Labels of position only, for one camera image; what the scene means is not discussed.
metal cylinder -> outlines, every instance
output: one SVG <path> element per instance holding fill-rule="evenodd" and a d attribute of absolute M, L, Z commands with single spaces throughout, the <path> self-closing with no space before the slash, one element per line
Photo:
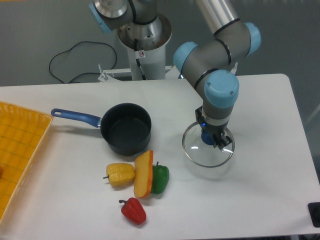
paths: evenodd
<path fill-rule="evenodd" d="M 107 18 L 115 19 L 115 18 L 119 18 L 126 12 L 128 8 L 128 1 L 127 0 L 95 0 L 94 5 L 100 14 L 102 14 Z"/>
<path fill-rule="evenodd" d="M 213 34 L 239 18 L 229 0 L 197 0 L 196 3 Z"/>

light blue joint cap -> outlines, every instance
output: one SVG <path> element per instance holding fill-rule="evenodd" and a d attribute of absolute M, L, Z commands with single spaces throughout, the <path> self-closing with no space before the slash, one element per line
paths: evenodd
<path fill-rule="evenodd" d="M 231 72 L 216 70 L 208 76 L 204 85 L 204 94 L 215 107 L 232 107 L 239 95 L 239 80 Z"/>
<path fill-rule="evenodd" d="M 251 35 L 251 45 L 248 55 L 252 54 L 261 45 L 261 34 L 259 29 L 251 22 L 246 22 L 245 25 L 248 27 Z"/>
<path fill-rule="evenodd" d="M 100 29 L 102 30 L 102 32 L 108 34 L 111 33 L 112 30 L 105 24 L 105 22 L 102 20 L 102 18 L 100 17 L 99 13 L 97 12 L 95 6 L 93 3 L 89 4 L 89 8 L 93 14 L 93 17 L 95 19 L 95 21 L 99 24 Z"/>
<path fill-rule="evenodd" d="M 188 41 L 182 44 L 174 53 L 173 55 L 173 64 L 176 66 L 176 68 L 179 70 L 179 72 L 182 74 L 182 67 L 184 66 L 184 63 L 188 57 L 188 55 L 191 53 L 191 51 L 198 46 L 193 41 Z"/>

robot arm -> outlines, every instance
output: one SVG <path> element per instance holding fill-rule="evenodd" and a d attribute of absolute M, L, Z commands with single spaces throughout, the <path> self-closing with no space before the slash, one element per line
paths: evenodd
<path fill-rule="evenodd" d="M 238 98 L 239 81 L 234 74 L 219 68 L 258 49 L 261 35 L 252 23 L 240 21 L 229 0 L 196 2 L 214 40 L 203 46 L 184 43 L 175 52 L 173 62 L 203 99 L 202 107 L 195 110 L 202 140 L 222 150 L 232 142 L 225 136 L 225 129 Z"/>

yellow basket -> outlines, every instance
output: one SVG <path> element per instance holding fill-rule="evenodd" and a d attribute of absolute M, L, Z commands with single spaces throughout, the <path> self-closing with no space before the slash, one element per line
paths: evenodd
<path fill-rule="evenodd" d="M 0 102 L 0 221 L 23 182 L 53 117 Z"/>

black saucepan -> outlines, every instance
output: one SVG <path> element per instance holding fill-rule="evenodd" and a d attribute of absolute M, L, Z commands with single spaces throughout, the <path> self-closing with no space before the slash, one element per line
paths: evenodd
<path fill-rule="evenodd" d="M 151 118 L 134 103 L 121 103 L 110 108 L 102 118 L 86 113 L 55 108 L 51 115 L 77 120 L 100 128 L 103 138 L 117 154 L 131 156 L 141 152 L 151 138 Z"/>

